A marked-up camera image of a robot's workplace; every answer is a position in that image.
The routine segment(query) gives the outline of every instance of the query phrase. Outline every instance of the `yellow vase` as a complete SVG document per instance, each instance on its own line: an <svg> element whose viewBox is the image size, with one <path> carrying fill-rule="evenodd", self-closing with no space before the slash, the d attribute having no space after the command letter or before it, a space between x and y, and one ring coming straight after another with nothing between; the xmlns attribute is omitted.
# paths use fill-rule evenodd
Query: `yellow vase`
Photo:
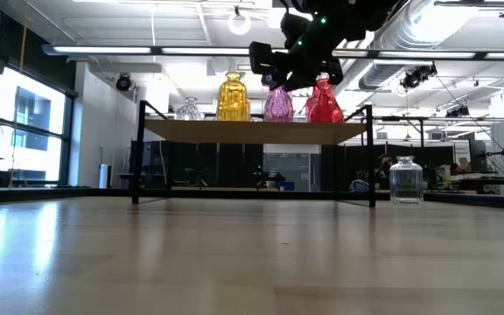
<svg viewBox="0 0 504 315"><path fill-rule="evenodd" d="M231 122L250 121L250 103L246 87L238 73L227 73L227 81L219 87L217 120Z"/></svg>

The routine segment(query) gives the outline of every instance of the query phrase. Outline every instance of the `shelf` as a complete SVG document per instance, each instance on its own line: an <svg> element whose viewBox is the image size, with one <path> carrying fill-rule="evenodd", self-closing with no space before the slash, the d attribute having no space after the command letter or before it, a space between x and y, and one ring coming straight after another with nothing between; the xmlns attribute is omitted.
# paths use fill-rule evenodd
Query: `shelf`
<svg viewBox="0 0 504 315"><path fill-rule="evenodd" d="M145 120L162 138L193 144L340 144L365 132L364 123L195 122Z"/></svg>

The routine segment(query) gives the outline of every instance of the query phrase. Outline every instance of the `glass vase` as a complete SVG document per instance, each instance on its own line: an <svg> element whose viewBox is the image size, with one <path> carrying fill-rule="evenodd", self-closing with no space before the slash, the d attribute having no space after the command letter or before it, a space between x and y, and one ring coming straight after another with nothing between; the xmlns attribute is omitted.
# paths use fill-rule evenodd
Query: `glass vase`
<svg viewBox="0 0 504 315"><path fill-rule="evenodd" d="M269 92L264 111L264 121L266 122L293 122L293 103L291 96L285 92L283 86Z"/></svg>
<svg viewBox="0 0 504 315"><path fill-rule="evenodd" d="M395 204L419 205L424 201L424 170L413 157L397 157L390 167L390 200Z"/></svg>
<svg viewBox="0 0 504 315"><path fill-rule="evenodd" d="M306 101L306 121L309 123L342 123L343 112L333 95L328 79L316 81L314 93Z"/></svg>
<svg viewBox="0 0 504 315"><path fill-rule="evenodd" d="M203 120L204 115L200 112L194 97L185 99L185 105L176 110L176 120Z"/></svg>
<svg viewBox="0 0 504 315"><path fill-rule="evenodd" d="M239 73L227 73L227 81L219 87L217 120L231 122L250 120L250 103Z"/></svg>

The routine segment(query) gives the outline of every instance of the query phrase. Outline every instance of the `wooden floor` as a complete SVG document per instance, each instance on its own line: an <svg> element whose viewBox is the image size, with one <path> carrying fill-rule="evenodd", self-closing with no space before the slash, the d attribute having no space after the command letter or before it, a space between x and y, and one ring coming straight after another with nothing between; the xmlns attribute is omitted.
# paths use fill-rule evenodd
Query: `wooden floor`
<svg viewBox="0 0 504 315"><path fill-rule="evenodd" d="M504 314L504 210L129 198L0 206L0 314Z"/></svg>

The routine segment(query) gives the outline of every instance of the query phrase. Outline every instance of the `red vase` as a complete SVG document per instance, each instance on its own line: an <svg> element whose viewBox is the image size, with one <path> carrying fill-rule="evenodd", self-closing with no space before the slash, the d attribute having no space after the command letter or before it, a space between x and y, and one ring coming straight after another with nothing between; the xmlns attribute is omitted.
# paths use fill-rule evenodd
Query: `red vase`
<svg viewBox="0 0 504 315"><path fill-rule="evenodd" d="M306 121L309 123L342 123L343 113L333 96L328 79L316 82L314 93L306 101Z"/></svg>

